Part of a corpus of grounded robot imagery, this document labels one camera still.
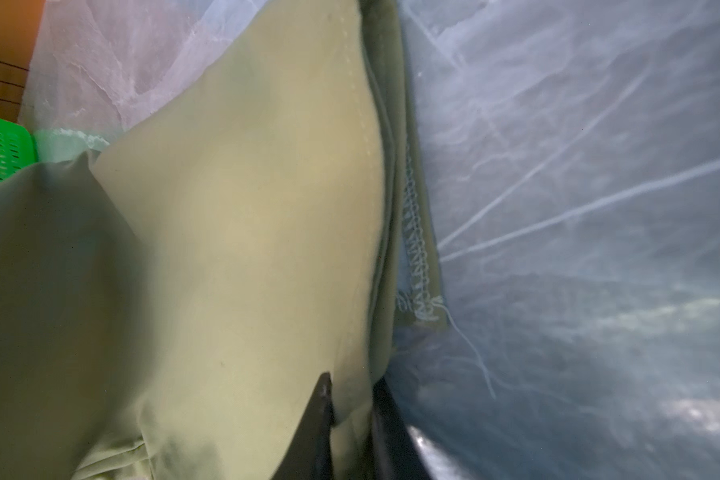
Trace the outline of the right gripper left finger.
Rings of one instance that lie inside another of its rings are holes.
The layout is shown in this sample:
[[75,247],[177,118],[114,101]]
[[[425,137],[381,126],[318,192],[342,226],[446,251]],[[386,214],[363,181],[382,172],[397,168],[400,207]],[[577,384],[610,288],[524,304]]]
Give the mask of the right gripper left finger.
[[331,480],[333,465],[330,434],[334,424],[332,382],[322,373],[294,433],[272,476],[273,480]]

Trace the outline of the green plastic basket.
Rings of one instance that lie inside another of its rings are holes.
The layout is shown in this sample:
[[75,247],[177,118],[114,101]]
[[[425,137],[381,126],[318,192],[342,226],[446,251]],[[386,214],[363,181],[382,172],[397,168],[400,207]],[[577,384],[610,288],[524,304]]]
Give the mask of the green plastic basket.
[[34,140],[22,126],[0,119],[0,181],[37,162]]

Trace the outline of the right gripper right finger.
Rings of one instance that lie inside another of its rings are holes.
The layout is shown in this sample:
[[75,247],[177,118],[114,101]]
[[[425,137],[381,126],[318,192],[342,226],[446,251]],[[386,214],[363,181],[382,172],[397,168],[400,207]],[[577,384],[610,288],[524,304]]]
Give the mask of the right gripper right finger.
[[376,480],[431,480],[384,379],[373,388],[371,443]]

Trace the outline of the olive green skirt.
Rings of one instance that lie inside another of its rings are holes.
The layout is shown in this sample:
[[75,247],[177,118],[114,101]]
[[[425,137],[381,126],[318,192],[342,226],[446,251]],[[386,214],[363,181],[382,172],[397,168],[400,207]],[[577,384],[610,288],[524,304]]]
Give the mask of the olive green skirt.
[[0,479],[272,479],[329,372],[375,479],[398,324],[443,327],[393,1],[270,1],[102,152],[0,181]]

